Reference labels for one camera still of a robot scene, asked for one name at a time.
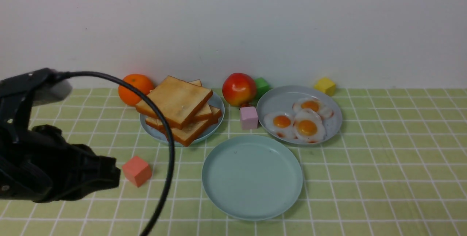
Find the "cube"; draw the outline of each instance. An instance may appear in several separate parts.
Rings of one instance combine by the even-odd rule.
[[[240,125],[243,130],[258,128],[258,113],[255,107],[240,108]]]
[[[121,169],[125,177],[135,186],[140,187],[152,176],[149,164],[139,156],[134,156]]]
[[[264,95],[267,91],[271,89],[269,84],[262,77],[255,79],[255,83],[257,90],[255,99],[259,99],[260,97],[262,97],[262,95]]]
[[[325,93],[328,96],[334,95],[336,90],[336,84],[332,82],[329,78],[323,77],[315,85],[315,89]]]

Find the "bread slice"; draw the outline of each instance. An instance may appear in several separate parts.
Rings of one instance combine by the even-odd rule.
[[[160,109],[171,127],[183,129],[212,96],[212,90],[168,76],[147,97]],[[136,111],[157,118],[152,109],[141,100]]]
[[[150,127],[153,127],[162,133],[164,133],[166,136],[167,134],[165,133],[165,130],[161,127],[158,127],[158,123],[156,121],[159,121],[158,119],[154,118],[146,118],[146,124]],[[185,126],[183,129],[178,129],[178,128],[170,128],[172,130],[172,134],[174,136],[175,141],[178,143],[182,144],[185,147],[188,147],[195,139],[200,136],[200,134],[205,131],[205,129],[210,126],[211,119],[206,119],[203,121],[198,121],[198,122],[193,122],[189,124],[188,126]]]
[[[217,124],[219,122],[220,116],[222,116],[222,111],[214,106],[209,106],[212,111],[212,124]]]
[[[185,147],[188,147],[195,139],[197,139],[210,125],[213,125],[219,121],[222,112],[220,109],[210,106],[210,109],[214,112],[212,117],[199,121],[193,122],[186,126],[184,129],[180,130],[177,128],[170,128],[172,130],[172,134],[174,139],[182,144]],[[164,126],[162,125],[162,121],[155,119],[155,118],[146,118],[146,124],[152,128],[155,128],[162,133],[165,133]]]
[[[203,86],[202,83],[201,83],[201,80],[195,80],[195,81],[192,81],[190,82],[191,84],[194,84],[194,85],[197,85],[197,86]],[[198,111],[198,113],[196,113],[196,115],[193,117],[193,120],[192,122],[195,122],[195,121],[203,121],[203,120],[206,120],[206,119],[209,119],[209,118],[212,118],[212,111],[211,109],[209,108],[209,105],[206,103],[201,109],[200,111]]]

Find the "orange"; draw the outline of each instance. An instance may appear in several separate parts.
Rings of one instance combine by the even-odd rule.
[[[127,75],[125,76],[125,78],[123,78],[123,81],[129,83],[130,85],[133,85],[145,95],[149,94],[150,91],[154,89],[153,83],[145,75]],[[123,103],[132,107],[136,106],[136,104],[138,104],[138,102],[141,101],[141,98],[139,96],[137,96],[135,93],[128,90],[127,88],[124,88],[121,85],[119,85],[118,87],[118,95],[120,96],[120,99],[123,101]]]

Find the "apple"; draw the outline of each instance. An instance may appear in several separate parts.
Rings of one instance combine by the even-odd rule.
[[[255,98],[256,83],[248,75],[233,73],[222,85],[222,94],[225,101],[231,106],[239,107],[246,105]]]

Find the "green block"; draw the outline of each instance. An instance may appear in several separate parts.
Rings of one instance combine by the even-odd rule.
[[[262,95],[264,95],[267,91],[270,90],[269,84],[262,77],[255,79],[255,83],[257,90],[255,99],[259,99],[260,97],[262,97]]]

